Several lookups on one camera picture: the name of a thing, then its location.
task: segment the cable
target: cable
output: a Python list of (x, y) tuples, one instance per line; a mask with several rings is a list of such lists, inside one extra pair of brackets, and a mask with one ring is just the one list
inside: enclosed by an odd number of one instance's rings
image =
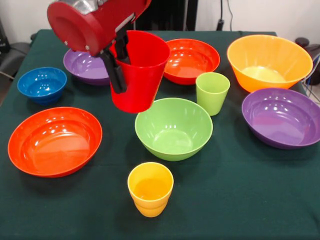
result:
[(184, 13), (183, 13), (183, 29), (182, 31), (185, 31), (187, 28), (187, 18), (188, 18), (188, 4), (189, 0), (184, 1)]
[(316, 104), (320, 105), (320, 99), (313, 92), (310, 91), (310, 89), (308, 88), (308, 86), (305, 83), (302, 83), (302, 84), (306, 87), (306, 90), (308, 90), (314, 96), (314, 98), (318, 100), (318, 102), (316, 102)]
[(224, 11), (222, 0), (220, 0), (220, 7), (221, 7), (220, 20), (222, 20), (222, 13)]
[(10, 79), (12, 79), (12, 80), (15, 79), (13, 76), (10, 76), (10, 75), (6, 74), (6, 73), (3, 72), (3, 71), (0, 71), (0, 74), (4, 75), (4, 76), (6, 76), (7, 78), (10, 78)]
[(320, 45), (319, 44), (310, 44), (310, 45), (308, 45), (308, 50), (310, 52), (313, 52), (313, 51), (315, 51), (317, 49), (320, 49)]
[(318, 64), (320, 63), (320, 53), (318, 53), (314, 58), (313, 58), (313, 69), (312, 71), (308, 74), (308, 76), (306, 76), (303, 80), (306, 83), (306, 89), (309, 91), (309, 96), (308, 98), (311, 96), (311, 94), (320, 102), (320, 100), (314, 95), (314, 93), (312, 92), (312, 85), (311, 88), (309, 89), (309, 85), (310, 85), (310, 81), (311, 81), (311, 76), (312, 74), (315, 72), (316, 68), (318, 67)]
[(16, 51), (18, 51), (18, 52), (20, 52), (20, 53), (22, 53), (22, 54), (24, 54), (24, 55), (27, 55), (27, 53), (26, 52), (24, 52), (24, 51), (21, 51), (20, 49), (18, 49), (18, 48), (15, 48), (15, 47), (10, 47), (11, 49), (13, 49), (13, 50), (16, 50)]
[(230, 12), (230, 14), (231, 14), (230, 32), (232, 32), (232, 20), (233, 20), (233, 18), (234, 18), (234, 15), (233, 15), (233, 13), (232, 13), (232, 11), (231, 11), (229, 0), (226, 0), (226, 2), (228, 3), (228, 9), (229, 9), (229, 12)]

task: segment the cup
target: cup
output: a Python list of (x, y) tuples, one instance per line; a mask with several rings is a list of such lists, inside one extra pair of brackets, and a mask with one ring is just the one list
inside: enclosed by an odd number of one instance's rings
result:
[(196, 78), (195, 85), (197, 104), (210, 116), (217, 115), (230, 88), (228, 78), (217, 72), (206, 72)]
[[(118, 109), (136, 114), (144, 112), (153, 104), (170, 49), (164, 40), (149, 32), (129, 30), (127, 36), (130, 64), (117, 60), (123, 72), (126, 91), (116, 93), (111, 83), (111, 97)], [(117, 56), (114, 44), (110, 50)]]
[(127, 184), (139, 212), (153, 218), (165, 209), (174, 187), (174, 177), (164, 165), (145, 162), (130, 172)]

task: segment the bowl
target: bowl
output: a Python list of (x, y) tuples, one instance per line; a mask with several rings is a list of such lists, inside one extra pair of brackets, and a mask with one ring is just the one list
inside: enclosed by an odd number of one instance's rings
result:
[(55, 107), (24, 120), (12, 133), (8, 155), (21, 171), (58, 178), (82, 168), (96, 153), (102, 127), (89, 112)]
[(56, 103), (67, 84), (66, 74), (55, 67), (40, 67), (20, 77), (17, 88), (37, 104), (47, 106)]
[(85, 84), (93, 86), (110, 84), (105, 64), (100, 57), (69, 49), (64, 55), (63, 64), (73, 76)]
[(320, 140), (320, 107), (296, 91), (257, 90), (244, 99), (242, 114), (252, 132), (270, 146), (296, 149)]
[(200, 74), (213, 72), (219, 66), (219, 53), (203, 41), (182, 38), (166, 43), (170, 48), (170, 57), (164, 76), (176, 84), (196, 84)]
[(231, 43), (227, 58), (238, 83), (252, 93), (288, 89), (313, 68), (310, 55), (296, 43), (271, 35), (249, 35)]
[(212, 120), (201, 106), (174, 97), (154, 101), (136, 116), (134, 127), (146, 149), (167, 161), (193, 156), (213, 133)]

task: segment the green tablecloth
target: green tablecloth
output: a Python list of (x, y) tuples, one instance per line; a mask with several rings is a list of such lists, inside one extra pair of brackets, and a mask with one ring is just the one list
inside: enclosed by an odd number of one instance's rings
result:
[[(45, 179), (16, 169), (7, 154), (13, 130), (44, 107), (17, 90), (17, 79), (44, 66), (61, 68), (67, 48), (51, 30), (41, 30), (0, 108), (0, 239), (319, 239), (320, 149), (315, 144), (280, 150), (259, 141), (247, 127), (241, 103), (246, 92), (227, 61), (228, 45), (253, 32), (154, 32), (164, 40), (193, 38), (214, 46), (221, 56), (217, 72), (231, 88), (213, 136), (193, 157), (181, 162), (157, 159), (140, 143), (136, 115), (119, 111), (109, 87), (74, 80), (52, 107), (74, 106), (101, 122), (103, 140), (93, 159), (78, 172)], [(195, 86), (163, 79), (157, 99), (196, 100)], [(132, 168), (156, 161), (173, 173), (175, 185), (164, 212), (143, 217), (127, 189)]]

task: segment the metal part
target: metal part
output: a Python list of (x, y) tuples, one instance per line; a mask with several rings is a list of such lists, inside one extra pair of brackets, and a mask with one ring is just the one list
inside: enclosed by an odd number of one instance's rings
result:
[(108, 0), (97, 0), (99, 6), (103, 5), (107, 1)]
[(81, 14), (87, 15), (99, 8), (98, 2), (105, 3), (107, 0), (57, 0), (56, 2), (63, 2), (78, 10)]
[(122, 23), (119, 24), (119, 26), (117, 26), (115, 28), (115, 32), (117, 33), (120, 29), (122, 29), (128, 22), (130, 22), (131, 20), (133, 20), (135, 18), (135, 14), (132, 13), (130, 16), (128, 16), (125, 20), (123, 20)]
[(126, 64), (130, 64), (130, 58), (127, 50), (127, 44), (129, 43), (129, 38), (127, 35), (127, 29), (128, 26), (131, 25), (131, 22), (128, 22), (123, 28), (121, 28), (117, 33), (115, 37), (115, 52), (116, 52), (116, 58), (124, 62)]
[(110, 52), (109, 49), (105, 48), (99, 57), (103, 60), (105, 68), (110, 77), (110, 81), (113, 87), (113, 90), (117, 93), (124, 93), (127, 90), (127, 85), (125, 77), (122, 71), (121, 66), (116, 62), (114, 55)]

